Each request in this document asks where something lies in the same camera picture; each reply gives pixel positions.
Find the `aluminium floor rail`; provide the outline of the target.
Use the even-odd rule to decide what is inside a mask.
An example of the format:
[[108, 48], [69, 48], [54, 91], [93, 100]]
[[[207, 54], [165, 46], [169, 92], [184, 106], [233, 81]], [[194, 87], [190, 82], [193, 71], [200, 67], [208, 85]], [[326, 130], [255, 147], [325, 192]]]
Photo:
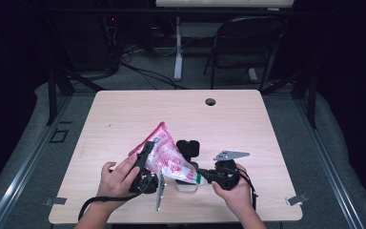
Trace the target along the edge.
[[55, 126], [70, 103], [70, 96], [61, 98], [57, 115], [48, 125], [48, 101], [38, 99], [29, 124], [0, 174], [0, 229], [28, 185]]
[[319, 135], [318, 129], [314, 128], [307, 116], [307, 108], [302, 100], [295, 100], [296, 108], [306, 125], [306, 128], [313, 139], [317, 148], [317, 157], [319, 158], [322, 169], [329, 181], [331, 189], [335, 195], [338, 206], [340, 207], [344, 218], [350, 229], [365, 229], [361, 218], [359, 217], [346, 188], [341, 181], [335, 165], [333, 164], [328, 151]]

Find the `person's right hand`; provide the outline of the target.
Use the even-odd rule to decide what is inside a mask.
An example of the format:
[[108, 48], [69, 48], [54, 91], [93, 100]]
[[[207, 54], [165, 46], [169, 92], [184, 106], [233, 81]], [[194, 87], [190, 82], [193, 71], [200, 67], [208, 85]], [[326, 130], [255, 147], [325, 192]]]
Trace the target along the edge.
[[223, 190], [215, 181], [212, 182], [212, 186], [215, 193], [224, 199], [228, 208], [237, 216], [238, 219], [247, 219], [254, 213], [251, 198], [251, 187], [243, 177], [230, 191]]

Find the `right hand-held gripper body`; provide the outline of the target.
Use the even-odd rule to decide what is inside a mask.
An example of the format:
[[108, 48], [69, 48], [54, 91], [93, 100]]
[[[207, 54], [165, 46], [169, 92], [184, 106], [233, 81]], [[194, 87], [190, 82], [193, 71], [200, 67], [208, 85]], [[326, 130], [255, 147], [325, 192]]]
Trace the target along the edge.
[[239, 182], [239, 174], [235, 160], [249, 156], [246, 152], [222, 151], [214, 157], [217, 180], [219, 186], [226, 191], [232, 190]]

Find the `black metal stand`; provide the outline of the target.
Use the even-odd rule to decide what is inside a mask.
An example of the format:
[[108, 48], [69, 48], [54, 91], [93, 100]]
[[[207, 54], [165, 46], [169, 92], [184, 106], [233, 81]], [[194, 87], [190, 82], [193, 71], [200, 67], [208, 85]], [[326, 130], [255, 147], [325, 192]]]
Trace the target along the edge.
[[71, 80], [76, 80], [95, 92], [103, 91], [104, 88], [91, 82], [88, 78], [78, 73], [71, 62], [71, 55], [61, 39], [58, 29], [53, 25], [50, 19], [45, 18], [46, 41], [48, 43], [47, 56], [51, 66], [48, 76], [49, 89], [49, 120], [48, 125], [57, 118], [57, 91], [64, 96], [73, 96], [75, 88]]
[[295, 85], [291, 91], [293, 99], [301, 99], [305, 94], [308, 94], [307, 103], [307, 120], [315, 129], [315, 104], [316, 104], [316, 68], [309, 64], [304, 69], [291, 74], [290, 76], [278, 80], [272, 86], [261, 91], [262, 94], [271, 94], [276, 90], [284, 87], [286, 84], [294, 81]]

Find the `black folding chair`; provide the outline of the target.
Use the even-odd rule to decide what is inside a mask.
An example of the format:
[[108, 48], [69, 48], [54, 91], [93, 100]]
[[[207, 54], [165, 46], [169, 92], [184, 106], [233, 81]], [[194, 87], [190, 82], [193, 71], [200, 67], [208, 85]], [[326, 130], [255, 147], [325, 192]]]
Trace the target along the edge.
[[273, 64], [272, 54], [286, 28], [276, 16], [241, 16], [223, 23], [217, 30], [203, 73], [211, 68], [210, 88], [214, 88], [215, 70], [262, 68], [262, 90]]

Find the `grey tape tab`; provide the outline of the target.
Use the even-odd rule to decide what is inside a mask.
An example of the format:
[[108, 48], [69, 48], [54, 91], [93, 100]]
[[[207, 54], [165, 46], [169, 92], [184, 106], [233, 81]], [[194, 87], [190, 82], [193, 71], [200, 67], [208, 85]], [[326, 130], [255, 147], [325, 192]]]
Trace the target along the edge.
[[67, 200], [65, 198], [47, 198], [44, 201], [44, 205], [50, 207], [52, 207], [53, 205], [64, 205], [66, 201]]
[[286, 203], [294, 206], [294, 205], [302, 205], [305, 201], [307, 201], [309, 198], [306, 194], [300, 194], [291, 198], [286, 198]]

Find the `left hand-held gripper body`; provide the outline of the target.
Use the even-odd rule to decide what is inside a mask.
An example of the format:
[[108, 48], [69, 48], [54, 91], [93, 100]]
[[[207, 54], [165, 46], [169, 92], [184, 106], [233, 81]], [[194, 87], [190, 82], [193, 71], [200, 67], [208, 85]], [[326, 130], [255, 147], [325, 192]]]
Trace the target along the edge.
[[156, 194], [155, 210], [159, 211], [165, 187], [166, 181], [162, 173], [158, 175], [144, 169], [132, 182], [130, 192], [136, 195]]

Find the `red and white plastic bag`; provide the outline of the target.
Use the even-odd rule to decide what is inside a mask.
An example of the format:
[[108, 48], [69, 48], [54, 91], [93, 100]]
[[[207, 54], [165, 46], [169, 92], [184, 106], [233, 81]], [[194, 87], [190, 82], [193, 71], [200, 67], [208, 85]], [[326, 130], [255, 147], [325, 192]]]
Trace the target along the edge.
[[191, 184], [205, 183], [205, 178], [178, 151], [164, 122], [160, 122], [143, 142], [129, 152], [129, 155], [139, 154], [147, 141], [154, 143], [145, 164], [149, 171]]

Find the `person's left hand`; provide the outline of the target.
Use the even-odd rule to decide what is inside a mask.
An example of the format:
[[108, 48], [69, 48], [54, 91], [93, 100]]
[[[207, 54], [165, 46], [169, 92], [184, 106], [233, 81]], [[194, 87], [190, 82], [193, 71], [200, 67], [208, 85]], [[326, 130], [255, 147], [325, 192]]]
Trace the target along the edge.
[[126, 198], [140, 169], [135, 166], [136, 156], [129, 156], [122, 162], [106, 162], [102, 167], [98, 186], [98, 197]]

